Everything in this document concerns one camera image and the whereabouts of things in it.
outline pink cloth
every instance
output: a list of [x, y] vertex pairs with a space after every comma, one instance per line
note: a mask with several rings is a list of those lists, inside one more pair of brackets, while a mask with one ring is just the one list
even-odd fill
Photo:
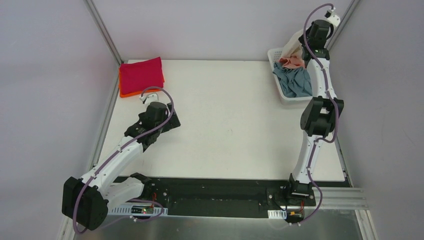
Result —
[[297, 69], [300, 67], [305, 67], [305, 61], [298, 58], [295, 54], [292, 54], [291, 57], [282, 57], [279, 59], [279, 62], [284, 68], [287, 69]]

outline white table surface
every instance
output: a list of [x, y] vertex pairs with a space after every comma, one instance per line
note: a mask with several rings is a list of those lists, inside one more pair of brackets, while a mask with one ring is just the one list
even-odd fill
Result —
[[[304, 106], [281, 104], [269, 62], [163, 60], [162, 69], [181, 127], [161, 134], [121, 175], [289, 178], [301, 150]], [[169, 103], [162, 92], [159, 100]], [[118, 96], [100, 163], [145, 110], [138, 96]], [[334, 143], [323, 144], [313, 175], [316, 181], [345, 180]]]

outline laundry basket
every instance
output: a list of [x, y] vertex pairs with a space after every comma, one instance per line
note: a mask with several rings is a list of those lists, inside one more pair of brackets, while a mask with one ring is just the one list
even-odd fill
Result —
[[[278, 62], [281, 57], [281, 52], [283, 48], [273, 48], [268, 51], [268, 59], [269, 64], [271, 64], [271, 71], [274, 70], [274, 63]], [[274, 75], [275, 84], [277, 85], [277, 89], [279, 92], [279, 98], [284, 105], [303, 105], [307, 104], [311, 101], [311, 96], [303, 96], [303, 97], [286, 97], [283, 94], [283, 90], [281, 89], [280, 82], [278, 81], [278, 77]]]

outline white wall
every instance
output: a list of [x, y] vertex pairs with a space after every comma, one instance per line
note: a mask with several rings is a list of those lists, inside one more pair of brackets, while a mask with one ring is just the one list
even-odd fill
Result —
[[363, 0], [330, 52], [341, 149], [382, 240], [423, 233], [423, 12], [422, 0]]
[[[95, 0], [121, 57], [261, 60], [327, 0]], [[333, 0], [342, 16], [351, 0]], [[321, 10], [317, 16], [323, 16]]]
[[82, 0], [3, 0], [0, 32], [0, 239], [52, 240], [118, 66]]

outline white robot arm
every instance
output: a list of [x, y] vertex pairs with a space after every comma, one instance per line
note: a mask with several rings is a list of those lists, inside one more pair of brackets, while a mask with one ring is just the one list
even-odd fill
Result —
[[327, 39], [340, 23], [340, 17], [334, 12], [334, 9], [329, 9], [325, 17], [326, 20], [313, 21], [305, 34], [298, 38], [298, 41], [289, 42], [292, 45], [298, 44], [303, 47], [302, 58], [311, 79], [313, 98], [300, 119], [300, 127], [304, 130], [303, 141], [299, 159], [290, 174], [288, 186], [282, 191], [282, 202], [286, 205], [297, 205], [307, 197], [313, 199], [311, 179], [323, 139], [335, 129], [336, 121], [344, 107], [344, 101], [337, 99], [333, 89], [329, 71], [330, 54], [325, 48]]
[[63, 185], [62, 213], [73, 218], [76, 209], [76, 221], [89, 230], [102, 224], [108, 210], [140, 196], [149, 197], [144, 190], [151, 180], [140, 173], [134, 173], [114, 186], [111, 184], [131, 162], [142, 158], [143, 152], [156, 142], [161, 133], [181, 125], [177, 114], [171, 110], [172, 104], [158, 102], [157, 94], [150, 94], [141, 100], [147, 105], [146, 111], [140, 113], [139, 120], [128, 127], [106, 161], [93, 167], [80, 179], [70, 177]]

